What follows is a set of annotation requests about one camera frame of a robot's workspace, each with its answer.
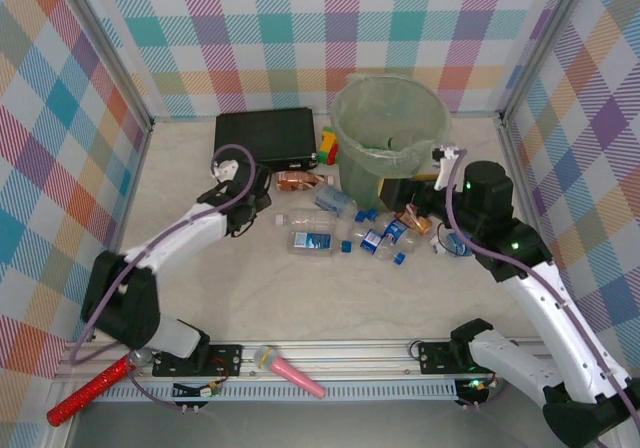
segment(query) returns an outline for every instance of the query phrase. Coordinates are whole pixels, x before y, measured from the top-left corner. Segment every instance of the white tabletop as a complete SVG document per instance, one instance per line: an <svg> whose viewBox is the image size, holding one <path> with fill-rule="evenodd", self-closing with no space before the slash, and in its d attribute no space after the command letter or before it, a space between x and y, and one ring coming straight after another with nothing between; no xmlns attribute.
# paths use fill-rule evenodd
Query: white tabletop
<svg viewBox="0 0 640 448"><path fill-rule="evenodd" d="M169 226L212 187L213 134L213 121L156 126L123 249ZM468 161L503 161L490 118L454 119L451 139L469 149ZM244 236L205 248L160 287L163 312L217 340L447 337L477 317L505 336L536 335L474 258L438 256L427 243L402 266L356 248L331 258L290 255L274 215L313 205L305 193L273 189L271 196L273 205Z"/></svg>

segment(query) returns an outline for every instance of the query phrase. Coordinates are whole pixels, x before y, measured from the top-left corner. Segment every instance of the wire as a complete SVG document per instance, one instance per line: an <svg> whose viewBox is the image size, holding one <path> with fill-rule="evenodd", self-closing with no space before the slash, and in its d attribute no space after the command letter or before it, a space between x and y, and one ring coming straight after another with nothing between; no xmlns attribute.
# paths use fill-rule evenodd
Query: wire
<svg viewBox="0 0 640 448"><path fill-rule="evenodd" d="M78 337L78 341L76 341L76 344L73 346L73 349L71 350L71 354L69 355L69 361L70 361L71 365L77 365L78 363L82 363L82 362L87 361L87 360L93 358L94 356L96 356L96 353L94 353L94 354L89 355L88 357L86 357L86 358L84 358L82 360L77 360L78 351L80 350L80 347L82 346L82 343L84 343L87 340L87 337L89 336L89 333L91 332L91 330L95 326L96 321L98 320L98 318L102 314L102 311L107 306L107 303L109 302L109 300L111 299L113 294L116 292L116 290L120 287L120 285L122 284L124 279L127 277L127 275L138 265L138 263L140 263L140 261L142 261L147 255L149 255L149 253L151 253L151 251L156 246L158 246L163 240L165 240L168 236L172 235L173 233L177 232L178 230L182 229L183 227L189 225L193 221L199 220L199 219L204 218L206 216L209 216L209 215L211 215L213 213L217 213L220 210L224 210L226 208L229 208L230 206L235 205L238 201L240 201L242 198L244 198L244 196L249 192L249 190L251 190L251 187L253 186L253 182L254 182L254 179L255 179L255 176L256 176L256 162L253 159L253 156L251 156L251 153L249 153L249 150L247 150L244 146L240 146L240 145L236 145L236 144L229 144L229 145L225 145L225 146L220 147L213 154L213 160L211 161L211 163L215 162L215 159L218 156L220 156L220 153L222 153L224 151L227 151L227 150L231 150L231 149L240 150L247 157L247 159L249 160L249 165L250 165L249 181L247 181L246 186L242 189L242 191L238 194L238 196L236 196L236 197L232 198L231 200L223 203L222 205L213 207L210 210L205 210L203 212L200 212L200 213L194 215L189 220L183 220L183 221L181 221L179 223L176 223L175 225L170 226L165 231L163 231L158 236L156 236L146 246L146 248L144 250L142 250L133 260L131 260L129 262L129 264L127 266L124 267L124 269L118 274L118 276L116 276L116 279L113 280L113 283L111 283L111 286L109 287L109 289L107 289L106 293L102 297L102 300L100 300L100 303L98 303L98 306L93 311L93 314L89 317L89 321L84 326L84 329L82 330L82 333Z"/></svg>
<svg viewBox="0 0 640 448"><path fill-rule="evenodd" d="M407 350L407 351L409 352L409 356L410 356L411 358L413 358L414 360L416 360L416 361L420 361L420 357L419 357L419 356L416 356L416 355L414 355L414 354L413 354L413 347L414 347L414 346L416 346L418 343L422 343L422 340L416 340L416 341L413 341L413 342L409 345L409 348L408 348L408 350Z"/></svg>
<svg viewBox="0 0 640 448"><path fill-rule="evenodd" d="M173 233L177 232L178 230L182 229L183 227L189 225L193 221L199 220L201 218L204 218L205 216L209 216L209 215L211 215L213 213L216 213L216 212L218 212L220 210L224 210L226 208L229 208L230 206L235 205L240 200L242 200L242 198L244 198L244 196L249 192L249 190L251 190L251 187L253 186L253 182L254 182L255 177L256 177L256 162L253 159L253 156L251 156L251 153L249 153L249 151L245 147L240 146L240 145L236 145L236 144L229 144L229 145L222 146L218 150L216 150L216 152L213 154L213 159L212 159L211 163L213 164L215 162L216 158L220 155L220 153L222 153L223 151L230 150L230 149L240 150L247 157L247 160L249 161L249 165L250 165L249 180L247 181L246 186L242 189L242 191L237 196L235 196L231 200L223 203L222 205L216 206L216 207L213 207L210 210L206 210L206 211L203 211L201 213L198 213L198 214L194 215L190 220L183 220L183 221L181 221L179 223L176 223L173 226L170 226L165 231L160 233L156 238L154 238L138 256L136 256L127 266L125 266L125 268L118 274L118 276L116 276L115 280L113 280L113 283L111 284L109 289L106 291L106 293L102 297L102 300L100 300L100 303L98 303L98 306L94 310L93 314L91 315L91 317L89 317L89 321L85 325L84 329L82 330L82 333L80 334L80 337L78 338L78 341L76 342L76 344L74 345L73 349L71 350L71 354L69 356L69 361L71 362L71 365L77 365L78 363L82 363L82 362L84 362L84 361L86 361L88 359L91 359L91 358L95 357L98 353L100 353L102 351L105 351L105 349L97 350L96 352L90 354L89 356L83 358L82 360L78 360L77 359L77 354L78 354L78 351L80 350L80 347L82 346L82 343L89 336L89 333L93 329L93 327L94 327L94 325L96 323L96 320L98 319L98 317L100 316L100 314L104 310L105 306L107 305L107 303L109 302L109 300L111 299L111 297L113 296L115 291L118 289L120 284L124 281L126 276L131 272L131 270L133 270L133 268L135 268L138 265L138 263L140 263L140 261L142 261L142 259L144 259L144 257L146 257L156 246L158 246L158 244L160 244L168 236L172 235ZM117 344L117 343L112 343L111 345L109 345L109 347L112 347L115 344ZM131 358L132 355L133 355L133 350L129 352L129 358ZM168 408L168 409L173 410L173 411L184 413L183 409L186 410L186 406L185 405L183 405L182 408L181 408L181 407L179 407L178 405L176 405L174 403L169 403L168 401L161 400L160 398L157 398L156 396L152 395L147 390L145 390L140 385L140 383L138 383L138 380L136 380L135 376L133 375L133 371L130 369L129 363L125 363L125 367L126 367L126 370L127 370L127 376L129 377L129 381L131 381L133 386L135 386L138 389L138 391L140 393L142 393L143 396L145 396L146 398L148 398L151 401L154 401L154 402L158 403L159 405L164 406L165 408ZM195 408L192 409L192 411L194 411L196 414L200 412L200 411L197 411ZM228 435L230 435L229 428L226 426L226 424L214 412L212 412L212 411L204 411L204 413L206 413L208 416L211 416L217 423L220 424L220 426L222 426L223 430Z"/></svg>
<svg viewBox="0 0 640 448"><path fill-rule="evenodd" d="M444 243L442 243L442 240L440 239L440 228L442 228L442 225L444 225L444 222L440 222L440 224L438 225L438 228L436 228L436 236L438 237L438 243L440 243L441 247L447 250L447 253L451 253L453 256L457 258L458 256L460 256L458 255L458 252L447 248L447 246Z"/></svg>
<svg viewBox="0 0 640 448"><path fill-rule="evenodd" d="M583 341L585 342L585 344L589 348L589 351L591 351L591 353L593 354L593 356L596 359L596 362L598 363L598 366L600 367L600 369L602 369L603 374L609 379L609 382L611 383L611 386L613 386L613 389L616 391L616 393L618 394L618 396L620 397L620 399L624 403L624 405L627 408L627 410L629 410L629 414L631 415L631 418L633 419L633 421L634 421L634 423L636 425L636 429L638 430L638 433L640 434L640 415L636 411L635 407L633 406L633 403L631 402L631 400L629 399L627 394L624 392L624 390L622 389L622 387L618 383L618 380L616 380L615 376L613 376L613 373L611 372L611 369L610 369L609 365L607 365L607 362L605 361L604 357L598 351L597 347L595 346L595 344L593 343L593 341L589 337L589 334L587 333L585 328L582 326L582 323L580 323L580 320L578 320L578 318L577 318L576 314L574 313L573 308L571 307L571 305L567 305L565 303L565 300L562 298L562 296L560 296L560 294L556 291L556 289L553 286L551 286L551 283L549 283L547 280L545 280L543 276L541 276L539 273L534 271L532 268L530 268L529 266L525 265L521 261L516 260L515 258L503 255L501 253L496 253L496 252L491 251L491 250L487 250L486 248L483 248L483 247L475 244L473 241L471 241L470 239L468 239L466 237L466 235L463 233L463 231L458 226L458 222L456 221L455 215L453 213L453 188L454 188L454 180L456 178L456 174L458 172L458 169L460 168L460 165L462 164L462 159L467 154L467 150L459 150L457 152L457 154L458 154L458 158L456 159L456 161L455 161L455 163L453 165L453 169L451 170L451 173L449 174L449 180L447 182L447 190L446 190L446 193L445 193L445 195L446 195L445 207L446 207L446 210L447 210L447 218L449 220L449 223L451 224L451 228L456 233L456 235L458 235L458 238L460 238L460 241L462 241L464 244L466 244L474 252L479 253L479 254L484 255L484 256L488 256L488 257L493 258L495 260L499 260L499 261L503 261L505 263L509 263L510 265L518 268L519 270L525 272L527 275L531 276L534 280L536 280L538 283L540 283L549 292L549 294L554 298L554 300L559 304L559 306L563 307L565 313L567 314L567 317L571 320L571 323L573 324L575 329L580 334L581 338L583 339Z"/></svg>
<svg viewBox="0 0 640 448"><path fill-rule="evenodd" d="M216 381L216 384L219 385L220 383L224 383L225 381L227 381L229 379L229 376L231 376L231 367L229 366L229 363L227 363L222 358L211 358L211 363L218 363L222 365L225 371L225 374L222 376L222 379Z"/></svg>

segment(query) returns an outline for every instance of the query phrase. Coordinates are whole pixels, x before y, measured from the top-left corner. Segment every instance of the black mounting bracket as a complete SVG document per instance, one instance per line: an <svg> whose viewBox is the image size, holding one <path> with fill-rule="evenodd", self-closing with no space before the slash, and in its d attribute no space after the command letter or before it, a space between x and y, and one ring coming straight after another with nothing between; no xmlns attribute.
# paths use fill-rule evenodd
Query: black mounting bracket
<svg viewBox="0 0 640 448"><path fill-rule="evenodd" d="M152 376L175 377L175 376L202 376L205 378L216 378L224 375L224 368L220 363L213 362L214 358L225 361L229 367L229 376L240 376L242 366L242 345L220 345L209 344L209 337L206 340L206 351L204 358L202 354L198 356L203 360L202 366L198 369L194 366L191 358L178 358L171 353L161 351L156 354L152 370Z"/></svg>

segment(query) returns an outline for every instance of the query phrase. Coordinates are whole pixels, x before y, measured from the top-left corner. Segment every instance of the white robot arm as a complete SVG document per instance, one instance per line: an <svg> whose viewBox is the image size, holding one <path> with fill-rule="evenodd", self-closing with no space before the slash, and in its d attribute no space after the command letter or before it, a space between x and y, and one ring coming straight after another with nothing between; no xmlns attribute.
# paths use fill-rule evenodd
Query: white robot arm
<svg viewBox="0 0 640 448"><path fill-rule="evenodd" d="M271 204L267 194L270 172L258 165L253 186L242 200L220 211L214 209L228 204L245 188L247 182L236 179L238 169L239 164L233 160L214 167L216 186L201 195L184 216L160 235L122 254L101 253L94 262L82 306L84 321L93 316L118 274L135 263L121 289L99 314L95 326L131 349L149 347L188 359L197 373L206 361L209 336L161 314L157 291L186 260L228 234L239 236L251 226L257 213Z"/></svg>
<svg viewBox="0 0 640 448"><path fill-rule="evenodd" d="M569 446L584 446L630 415L637 423L640 379L632 379L604 349L569 296L539 234L513 218L513 183L504 168L489 161L471 163L462 192L450 186L445 194L460 153L456 146L436 148L440 173L435 182L385 180L380 197L393 211L411 203L417 215L436 216L468 233L477 261L524 308L555 366L525 353L483 320L452 332L452 340L464 345L462 359L523 391Z"/></svg>

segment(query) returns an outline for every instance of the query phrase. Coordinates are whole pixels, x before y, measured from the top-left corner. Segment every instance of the water bottle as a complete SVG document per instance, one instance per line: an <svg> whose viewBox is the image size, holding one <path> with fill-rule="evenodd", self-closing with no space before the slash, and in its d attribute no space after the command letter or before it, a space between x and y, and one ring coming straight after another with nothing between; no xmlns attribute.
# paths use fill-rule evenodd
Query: water bottle
<svg viewBox="0 0 640 448"><path fill-rule="evenodd" d="M448 253L455 256L471 256L471 248L465 245L455 233L448 233L444 238L439 238L436 234L429 242L433 246L433 252L440 255Z"/></svg>
<svg viewBox="0 0 640 448"><path fill-rule="evenodd" d="M314 190L313 195L313 201L316 205L323 210L333 211L338 216L340 216L343 211L352 209L354 206L356 212L358 211L356 202L333 186L325 184L319 185L318 188Z"/></svg>
<svg viewBox="0 0 640 448"><path fill-rule="evenodd" d="M330 233L338 218L334 213L313 208L296 208L289 213L278 213L275 217L277 226L289 226L292 229L313 227L314 230Z"/></svg>
<svg viewBox="0 0 640 448"><path fill-rule="evenodd" d="M367 216L373 221L375 229L385 237L390 238L399 251L411 253L420 243L420 235L410 230L400 220L396 220L391 213L378 213L375 210L369 210Z"/></svg>
<svg viewBox="0 0 640 448"><path fill-rule="evenodd" d="M384 238L364 223L355 223L349 235L354 244L381 261L393 261L396 265L401 265L404 261L404 253L398 251L390 239Z"/></svg>
<svg viewBox="0 0 640 448"><path fill-rule="evenodd" d="M335 242L331 233L322 232L313 227L289 233L287 244L289 253L304 256L331 256L335 250Z"/></svg>
<svg viewBox="0 0 640 448"><path fill-rule="evenodd" d="M320 186L314 193L314 202L323 210L327 210L338 215L335 235L338 240L347 240L349 230L358 214L358 204L330 185Z"/></svg>

